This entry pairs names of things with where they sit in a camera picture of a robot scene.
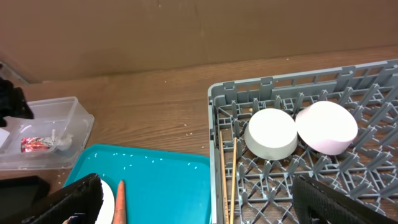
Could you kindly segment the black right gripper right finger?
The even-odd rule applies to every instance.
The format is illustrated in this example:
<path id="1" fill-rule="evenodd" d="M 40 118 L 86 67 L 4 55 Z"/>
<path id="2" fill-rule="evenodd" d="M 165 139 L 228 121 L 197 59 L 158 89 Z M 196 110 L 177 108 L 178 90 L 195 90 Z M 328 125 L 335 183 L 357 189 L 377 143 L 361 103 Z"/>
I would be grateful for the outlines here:
<path id="1" fill-rule="evenodd" d="M 395 224 L 394 220 L 305 175 L 294 177 L 292 195 L 300 224 Z"/>

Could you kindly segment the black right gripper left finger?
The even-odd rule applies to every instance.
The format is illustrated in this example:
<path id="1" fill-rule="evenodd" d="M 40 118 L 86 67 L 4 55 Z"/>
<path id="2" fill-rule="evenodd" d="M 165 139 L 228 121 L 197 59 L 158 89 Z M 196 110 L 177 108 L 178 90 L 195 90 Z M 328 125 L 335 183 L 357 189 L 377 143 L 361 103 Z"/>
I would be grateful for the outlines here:
<path id="1" fill-rule="evenodd" d="M 54 224 L 75 217 L 75 223 L 94 224 L 102 204 L 101 179 L 92 173 L 35 203 L 24 213 L 21 223 Z"/>

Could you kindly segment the pink plate with food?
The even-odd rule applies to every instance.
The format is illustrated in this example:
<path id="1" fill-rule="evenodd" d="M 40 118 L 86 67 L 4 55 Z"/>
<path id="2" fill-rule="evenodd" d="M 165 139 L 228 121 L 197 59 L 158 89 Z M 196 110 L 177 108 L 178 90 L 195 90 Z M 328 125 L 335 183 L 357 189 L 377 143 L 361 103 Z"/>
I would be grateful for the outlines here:
<path id="1" fill-rule="evenodd" d="M 115 199 L 111 187 L 101 180 L 103 190 L 103 204 L 100 208 L 95 224 L 112 224 L 114 217 Z"/>

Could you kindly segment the orange carrot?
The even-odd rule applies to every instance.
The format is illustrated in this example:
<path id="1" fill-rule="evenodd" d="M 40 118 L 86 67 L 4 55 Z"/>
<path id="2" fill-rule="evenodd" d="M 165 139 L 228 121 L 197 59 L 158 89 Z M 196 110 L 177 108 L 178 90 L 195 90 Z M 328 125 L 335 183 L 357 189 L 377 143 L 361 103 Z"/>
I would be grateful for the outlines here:
<path id="1" fill-rule="evenodd" d="M 123 180 L 118 185 L 118 191 L 115 202 L 113 224 L 126 224 L 126 194 L 125 183 Z"/>

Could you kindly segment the white tissue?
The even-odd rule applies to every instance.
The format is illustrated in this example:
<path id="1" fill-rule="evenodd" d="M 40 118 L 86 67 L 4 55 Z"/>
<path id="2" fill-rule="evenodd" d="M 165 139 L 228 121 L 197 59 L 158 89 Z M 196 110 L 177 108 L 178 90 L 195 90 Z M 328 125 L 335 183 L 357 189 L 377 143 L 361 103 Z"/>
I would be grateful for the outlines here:
<path id="1" fill-rule="evenodd" d="M 51 140 L 52 140 L 52 146 L 55 146 L 57 149 L 61 151 L 65 151 L 71 147 L 73 142 L 73 135 L 67 134 L 65 138 L 57 139 L 55 136 L 55 130 L 53 129 Z"/>

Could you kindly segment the red snack wrapper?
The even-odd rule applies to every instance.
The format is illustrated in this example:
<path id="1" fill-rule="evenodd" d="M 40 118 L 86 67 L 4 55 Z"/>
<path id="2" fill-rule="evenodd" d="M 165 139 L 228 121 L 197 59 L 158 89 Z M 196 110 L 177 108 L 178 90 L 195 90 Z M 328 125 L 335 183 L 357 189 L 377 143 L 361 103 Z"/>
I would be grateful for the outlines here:
<path id="1" fill-rule="evenodd" d="M 23 138 L 21 139 L 21 152 L 46 151 L 53 146 L 51 138 Z"/>

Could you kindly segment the pink bowl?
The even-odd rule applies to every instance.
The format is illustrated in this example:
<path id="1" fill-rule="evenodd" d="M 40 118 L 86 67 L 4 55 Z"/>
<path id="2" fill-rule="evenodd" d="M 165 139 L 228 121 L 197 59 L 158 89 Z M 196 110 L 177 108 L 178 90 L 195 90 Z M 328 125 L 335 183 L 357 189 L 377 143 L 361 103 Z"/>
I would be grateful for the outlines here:
<path id="1" fill-rule="evenodd" d="M 353 115 L 330 101 L 318 101 L 300 111 L 295 124 L 306 145 L 327 155 L 343 153 L 358 134 Z"/>

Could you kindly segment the white bowl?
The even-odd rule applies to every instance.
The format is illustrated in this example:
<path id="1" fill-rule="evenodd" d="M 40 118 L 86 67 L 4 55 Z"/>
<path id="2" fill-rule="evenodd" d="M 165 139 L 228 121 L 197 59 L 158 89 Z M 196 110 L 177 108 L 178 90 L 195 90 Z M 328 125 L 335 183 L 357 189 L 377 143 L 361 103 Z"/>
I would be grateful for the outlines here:
<path id="1" fill-rule="evenodd" d="M 277 161 L 297 148 L 298 133 L 294 119 L 274 108 L 254 113 L 244 132 L 248 149 L 257 157 Z"/>

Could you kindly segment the wooden chopstick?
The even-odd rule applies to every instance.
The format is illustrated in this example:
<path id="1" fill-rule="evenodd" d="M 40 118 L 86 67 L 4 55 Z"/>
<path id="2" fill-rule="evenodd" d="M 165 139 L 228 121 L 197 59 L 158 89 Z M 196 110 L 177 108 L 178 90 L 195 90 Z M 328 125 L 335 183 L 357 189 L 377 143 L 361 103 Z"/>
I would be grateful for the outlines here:
<path id="1" fill-rule="evenodd" d="M 224 160 L 224 146 L 223 146 L 223 135 L 220 131 L 220 166 L 221 166 L 221 180 L 223 187 L 223 208 L 224 208 L 224 220 L 226 224 L 229 224 L 229 211 L 228 211 L 228 193 L 226 185 L 226 170 Z"/>
<path id="2" fill-rule="evenodd" d="M 236 187 L 236 160 L 237 160 L 237 137 L 234 137 L 234 149 L 233 149 L 233 170 L 231 178 L 231 208 L 229 215 L 229 224 L 234 223 L 234 204 L 235 204 L 235 187 Z"/>

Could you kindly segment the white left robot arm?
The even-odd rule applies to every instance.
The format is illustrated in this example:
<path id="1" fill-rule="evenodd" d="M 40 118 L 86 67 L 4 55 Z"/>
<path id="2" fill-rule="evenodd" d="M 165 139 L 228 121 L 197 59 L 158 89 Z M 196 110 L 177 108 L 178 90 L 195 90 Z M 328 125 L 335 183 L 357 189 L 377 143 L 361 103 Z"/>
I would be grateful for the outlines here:
<path id="1" fill-rule="evenodd" d="M 29 108 L 22 88 L 16 87 L 10 78 L 23 84 L 29 82 L 20 76 L 8 64 L 1 62 L 1 127 L 7 126 L 5 117 L 34 119 L 34 114 Z"/>

